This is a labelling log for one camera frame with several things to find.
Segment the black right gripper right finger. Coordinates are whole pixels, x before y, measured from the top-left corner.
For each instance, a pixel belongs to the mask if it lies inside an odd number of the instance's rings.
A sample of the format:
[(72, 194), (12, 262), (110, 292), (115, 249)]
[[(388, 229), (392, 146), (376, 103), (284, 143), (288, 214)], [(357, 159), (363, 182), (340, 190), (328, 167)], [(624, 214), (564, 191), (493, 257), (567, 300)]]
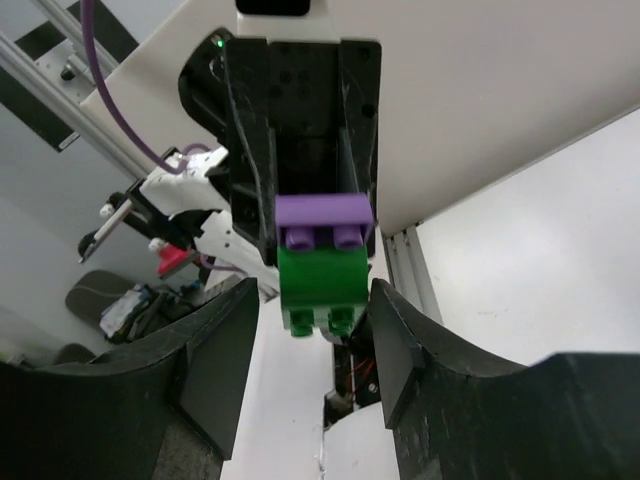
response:
[(558, 353), (523, 366), (371, 288), (384, 421), (403, 479), (635, 479), (639, 358)]

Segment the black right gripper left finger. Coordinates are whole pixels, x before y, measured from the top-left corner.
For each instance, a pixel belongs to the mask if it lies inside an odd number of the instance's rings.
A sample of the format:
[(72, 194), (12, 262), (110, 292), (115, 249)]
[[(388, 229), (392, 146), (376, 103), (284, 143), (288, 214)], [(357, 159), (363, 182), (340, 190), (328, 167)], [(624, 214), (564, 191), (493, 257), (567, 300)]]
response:
[(5, 479), (217, 479), (257, 331), (245, 279), (87, 363), (1, 367)]

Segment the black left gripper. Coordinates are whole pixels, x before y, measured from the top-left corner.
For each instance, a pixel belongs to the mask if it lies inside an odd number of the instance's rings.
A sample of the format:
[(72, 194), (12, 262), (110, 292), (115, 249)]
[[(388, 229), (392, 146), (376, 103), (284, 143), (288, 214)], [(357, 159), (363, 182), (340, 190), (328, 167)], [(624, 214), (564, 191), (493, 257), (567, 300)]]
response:
[(375, 40), (207, 39), (182, 67), (182, 107), (229, 152), (210, 181), (266, 265), (275, 195), (364, 193), (376, 207), (381, 60)]

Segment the purple lego brick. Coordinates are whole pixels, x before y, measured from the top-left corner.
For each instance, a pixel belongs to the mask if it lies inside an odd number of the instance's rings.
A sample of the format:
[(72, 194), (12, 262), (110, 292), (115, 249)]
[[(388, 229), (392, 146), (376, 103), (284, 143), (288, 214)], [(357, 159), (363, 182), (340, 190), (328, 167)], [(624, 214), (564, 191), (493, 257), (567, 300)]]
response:
[(277, 195), (274, 213), (278, 246), (296, 252), (358, 249), (374, 227), (364, 193)]

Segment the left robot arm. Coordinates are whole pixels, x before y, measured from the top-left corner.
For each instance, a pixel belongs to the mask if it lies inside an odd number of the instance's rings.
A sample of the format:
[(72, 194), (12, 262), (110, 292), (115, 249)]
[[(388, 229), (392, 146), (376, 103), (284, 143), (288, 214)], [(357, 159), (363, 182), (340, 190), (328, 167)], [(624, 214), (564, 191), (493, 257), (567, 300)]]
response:
[(145, 161), (135, 204), (289, 309), (368, 298), (382, 45), (326, 1), (184, 2), (85, 107)]

